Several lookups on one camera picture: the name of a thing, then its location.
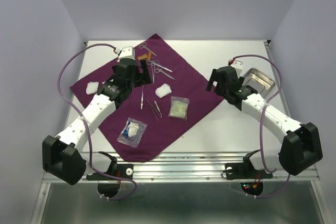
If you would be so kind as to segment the steel instrument tray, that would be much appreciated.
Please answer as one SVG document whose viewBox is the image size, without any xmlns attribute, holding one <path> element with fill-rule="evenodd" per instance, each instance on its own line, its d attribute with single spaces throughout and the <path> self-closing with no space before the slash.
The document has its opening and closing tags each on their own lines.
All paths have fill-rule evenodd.
<svg viewBox="0 0 336 224">
<path fill-rule="evenodd" d="M 275 86 L 275 81 L 270 76 L 257 68 L 250 68 L 244 75 L 243 85 L 249 85 L 265 98 Z"/>
</svg>

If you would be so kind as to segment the steel tweezers pair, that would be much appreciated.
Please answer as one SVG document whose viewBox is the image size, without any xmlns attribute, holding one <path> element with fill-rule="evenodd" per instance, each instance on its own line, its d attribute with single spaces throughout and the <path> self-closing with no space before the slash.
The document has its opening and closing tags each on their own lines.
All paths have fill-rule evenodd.
<svg viewBox="0 0 336 224">
<path fill-rule="evenodd" d="M 152 104 L 150 101 L 146 100 L 147 104 L 149 105 L 152 113 L 154 114 L 155 118 L 157 120 L 162 118 L 162 113 L 161 110 L 158 106 L 158 103 L 156 101 L 154 101 L 154 104 Z"/>
</svg>

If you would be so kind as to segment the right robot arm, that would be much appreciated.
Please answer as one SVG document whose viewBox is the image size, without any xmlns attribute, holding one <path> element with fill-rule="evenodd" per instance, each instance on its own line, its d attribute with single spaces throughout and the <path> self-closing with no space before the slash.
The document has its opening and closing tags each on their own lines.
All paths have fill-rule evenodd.
<svg viewBox="0 0 336 224">
<path fill-rule="evenodd" d="M 242 172 L 253 177 L 260 171 L 273 173 L 283 169 L 298 175 L 323 158 L 318 128 L 313 123 L 303 124 L 283 114 L 237 75 L 232 66 L 213 69 L 206 90 L 213 90 L 229 104 L 257 120 L 259 128 L 268 129 L 280 142 L 278 150 L 256 150 L 247 154 L 243 162 L 233 166 L 233 173 Z"/>
</svg>

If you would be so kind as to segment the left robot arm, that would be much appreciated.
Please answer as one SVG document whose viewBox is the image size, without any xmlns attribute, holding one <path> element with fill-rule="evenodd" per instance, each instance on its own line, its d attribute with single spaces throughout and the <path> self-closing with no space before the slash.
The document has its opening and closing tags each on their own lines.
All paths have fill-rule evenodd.
<svg viewBox="0 0 336 224">
<path fill-rule="evenodd" d="M 57 136 L 47 136 L 42 143 L 43 169 L 70 185 L 92 173 L 91 156 L 81 151 L 101 123 L 128 99 L 132 90 L 150 84 L 146 60 L 121 59 L 112 67 L 113 75 L 99 88 L 84 111 Z"/>
</svg>

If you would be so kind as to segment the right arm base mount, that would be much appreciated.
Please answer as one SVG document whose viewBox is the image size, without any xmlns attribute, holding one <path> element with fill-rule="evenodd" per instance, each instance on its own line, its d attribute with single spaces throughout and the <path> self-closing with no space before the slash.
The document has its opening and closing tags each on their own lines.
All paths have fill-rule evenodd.
<svg viewBox="0 0 336 224">
<path fill-rule="evenodd" d="M 259 154 L 256 150 L 246 154 L 240 163 L 226 163 L 225 169 L 221 172 L 221 177 L 226 180 L 243 179 L 240 183 L 243 192 L 248 196 L 259 197 L 263 192 L 263 179 L 273 178 L 272 174 L 267 173 L 263 168 L 257 170 L 253 167 L 250 158 L 254 154 Z"/>
</svg>

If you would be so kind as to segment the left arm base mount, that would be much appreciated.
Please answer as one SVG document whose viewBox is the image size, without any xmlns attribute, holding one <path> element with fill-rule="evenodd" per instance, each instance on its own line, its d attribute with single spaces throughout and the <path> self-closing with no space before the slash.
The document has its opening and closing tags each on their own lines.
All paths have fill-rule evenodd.
<svg viewBox="0 0 336 224">
<path fill-rule="evenodd" d="M 137 184 L 133 180 L 133 164 L 118 164 L 116 157 L 98 152 L 93 155 L 93 166 L 87 165 L 85 177 L 88 181 L 98 182 L 97 191 L 101 199 L 121 200 L 135 192 Z"/>
</svg>

